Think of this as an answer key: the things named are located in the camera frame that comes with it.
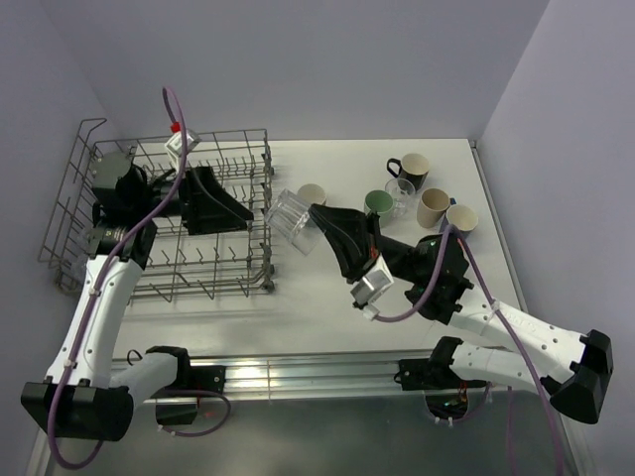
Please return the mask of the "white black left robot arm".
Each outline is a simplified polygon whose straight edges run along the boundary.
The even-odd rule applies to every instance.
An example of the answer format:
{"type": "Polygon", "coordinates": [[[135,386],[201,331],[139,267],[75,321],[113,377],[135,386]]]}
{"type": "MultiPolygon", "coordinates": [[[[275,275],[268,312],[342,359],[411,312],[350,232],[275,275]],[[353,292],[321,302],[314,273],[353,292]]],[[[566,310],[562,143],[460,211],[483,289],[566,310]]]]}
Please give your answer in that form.
{"type": "Polygon", "coordinates": [[[90,167],[93,226],[84,284],[71,325],[41,383],[25,384],[21,404],[52,438],[118,441],[135,410],[165,390],[188,392],[188,351],[154,346],[118,375],[111,360],[125,308],[150,260],[156,217],[178,217],[188,235],[247,229],[254,214],[210,167],[168,170],[149,179],[130,153],[109,153],[90,167]]]}

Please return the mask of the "clear glass mug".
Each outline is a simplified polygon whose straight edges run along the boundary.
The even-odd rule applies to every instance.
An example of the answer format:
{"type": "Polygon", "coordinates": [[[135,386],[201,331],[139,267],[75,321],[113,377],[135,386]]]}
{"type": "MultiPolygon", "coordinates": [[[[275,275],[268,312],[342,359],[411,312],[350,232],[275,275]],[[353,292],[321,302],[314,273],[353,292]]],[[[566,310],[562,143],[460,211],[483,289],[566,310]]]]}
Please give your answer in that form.
{"type": "Polygon", "coordinates": [[[386,182],[384,190],[393,198],[393,217],[405,215],[415,200],[416,190],[413,184],[405,178],[391,178],[386,182]]]}

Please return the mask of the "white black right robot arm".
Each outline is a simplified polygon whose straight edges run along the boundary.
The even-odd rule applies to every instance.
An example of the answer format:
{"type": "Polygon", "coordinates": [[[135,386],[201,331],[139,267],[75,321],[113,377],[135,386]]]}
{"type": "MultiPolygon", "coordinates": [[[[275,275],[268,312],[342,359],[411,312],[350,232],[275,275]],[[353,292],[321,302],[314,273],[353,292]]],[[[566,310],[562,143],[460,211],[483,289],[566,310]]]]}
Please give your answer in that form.
{"type": "Polygon", "coordinates": [[[598,423],[614,370],[610,338],[563,329],[494,297],[456,226],[410,246],[384,236],[375,212],[313,204],[309,217],[366,319],[397,323],[418,314],[494,344],[480,350],[442,338],[429,361],[435,383],[488,381],[535,392],[566,417],[598,423]]]}

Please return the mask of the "clear glass tumbler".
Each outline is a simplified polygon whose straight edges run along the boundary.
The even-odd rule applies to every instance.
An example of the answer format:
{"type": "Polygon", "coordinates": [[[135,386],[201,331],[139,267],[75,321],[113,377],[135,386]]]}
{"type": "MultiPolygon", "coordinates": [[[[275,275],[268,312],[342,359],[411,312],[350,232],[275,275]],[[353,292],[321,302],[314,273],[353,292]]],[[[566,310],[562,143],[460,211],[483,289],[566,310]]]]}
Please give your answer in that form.
{"type": "Polygon", "coordinates": [[[85,278],[86,266],[90,257],[91,232],[91,229],[82,230],[69,240],[68,272],[80,284],[85,278]]]}
{"type": "Polygon", "coordinates": [[[286,188],[272,202],[265,214],[265,222],[304,256],[322,237],[310,216],[310,204],[286,188]]]}

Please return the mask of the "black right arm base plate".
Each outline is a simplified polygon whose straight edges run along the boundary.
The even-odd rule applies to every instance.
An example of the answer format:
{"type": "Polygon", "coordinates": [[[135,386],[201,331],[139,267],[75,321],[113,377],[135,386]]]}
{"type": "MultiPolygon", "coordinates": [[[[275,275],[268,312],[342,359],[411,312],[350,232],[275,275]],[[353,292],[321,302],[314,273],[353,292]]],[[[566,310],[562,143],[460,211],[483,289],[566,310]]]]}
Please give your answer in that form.
{"type": "Polygon", "coordinates": [[[429,358],[402,359],[393,381],[405,392],[481,389],[482,380],[462,380],[449,368],[432,363],[429,358]]]}

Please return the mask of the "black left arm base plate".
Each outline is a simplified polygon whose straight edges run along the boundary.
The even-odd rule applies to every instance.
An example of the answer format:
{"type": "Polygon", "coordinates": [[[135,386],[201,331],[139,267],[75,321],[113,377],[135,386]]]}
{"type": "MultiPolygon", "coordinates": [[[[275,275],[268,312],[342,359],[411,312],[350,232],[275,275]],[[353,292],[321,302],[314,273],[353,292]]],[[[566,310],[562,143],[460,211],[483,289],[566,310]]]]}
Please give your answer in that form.
{"type": "Polygon", "coordinates": [[[176,431],[198,432],[207,423],[219,425],[225,422],[226,373],[227,367],[223,365],[194,366],[184,386],[158,391],[152,397],[157,424],[176,431]]]}

